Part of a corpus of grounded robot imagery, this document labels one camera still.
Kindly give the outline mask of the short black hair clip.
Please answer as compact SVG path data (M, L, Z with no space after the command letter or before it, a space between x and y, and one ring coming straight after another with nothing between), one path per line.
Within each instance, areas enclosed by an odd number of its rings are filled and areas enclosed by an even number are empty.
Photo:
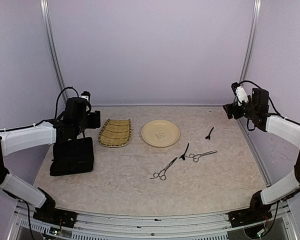
M208 135L205 137L206 140L210 140L211 139L211 133L214 130L214 127L212 127L208 133Z

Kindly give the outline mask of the black zip tool case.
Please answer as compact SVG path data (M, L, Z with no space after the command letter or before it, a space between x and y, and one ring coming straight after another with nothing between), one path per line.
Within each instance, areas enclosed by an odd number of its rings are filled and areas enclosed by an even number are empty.
M94 169L94 146L91 137L68 140L53 145L51 176L89 173Z

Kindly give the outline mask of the long black hair clip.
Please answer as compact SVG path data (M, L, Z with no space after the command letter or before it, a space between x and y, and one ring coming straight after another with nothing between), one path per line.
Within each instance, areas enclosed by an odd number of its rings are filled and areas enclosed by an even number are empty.
M183 161L186 160L186 153L187 153L187 151L188 151L188 149L189 149L189 145L190 145L190 144L187 143L186 149L185 149L184 153L179 157L179 159L182 159Z

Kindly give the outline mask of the straight silver scissors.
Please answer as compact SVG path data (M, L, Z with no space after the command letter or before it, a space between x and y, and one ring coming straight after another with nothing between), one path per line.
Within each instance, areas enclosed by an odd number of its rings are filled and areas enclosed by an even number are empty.
M160 179L161 181L165 181L167 179L166 172L167 170L175 163L178 158L175 157L170 163L168 163L163 169L158 172L154 172L151 179Z

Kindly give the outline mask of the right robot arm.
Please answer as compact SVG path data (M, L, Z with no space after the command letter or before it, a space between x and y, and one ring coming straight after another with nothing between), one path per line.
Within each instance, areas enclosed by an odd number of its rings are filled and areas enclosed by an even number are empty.
M276 109L270 112L269 108L274 104L269 92L257 84L251 94L247 94L238 82L232 83L231 88L236 101L223 105L228 119L245 118L248 125L253 125L248 131L259 129L285 140L299 150L293 170L287 176L252 196L245 216L250 222L256 222L272 204L300 191L300 123L282 116Z

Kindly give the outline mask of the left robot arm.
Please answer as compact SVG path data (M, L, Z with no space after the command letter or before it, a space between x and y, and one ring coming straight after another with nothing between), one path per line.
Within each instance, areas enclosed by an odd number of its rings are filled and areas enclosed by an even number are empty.
M77 93L68 98L65 109L61 113L55 112L51 119L0 129L0 189L35 207L51 223L60 218L53 198L9 171L4 157L39 146L53 146L51 176L91 172L95 160L93 140L85 136L85 131L100 128L101 113L92 110L90 99L88 91Z

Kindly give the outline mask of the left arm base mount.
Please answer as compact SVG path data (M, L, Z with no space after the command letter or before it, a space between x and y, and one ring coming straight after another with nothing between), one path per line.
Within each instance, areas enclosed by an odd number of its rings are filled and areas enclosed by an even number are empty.
M43 210L38 209L35 210L33 218L44 223L73 229L77 219L77 213L58 208L54 208L49 212L44 212Z

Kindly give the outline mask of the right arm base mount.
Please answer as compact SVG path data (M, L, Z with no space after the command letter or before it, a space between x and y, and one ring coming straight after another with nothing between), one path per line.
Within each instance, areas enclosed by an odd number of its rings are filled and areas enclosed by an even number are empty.
M271 219L270 211L253 212L249 208L230 211L228 217L232 228L250 225L265 221L266 218Z

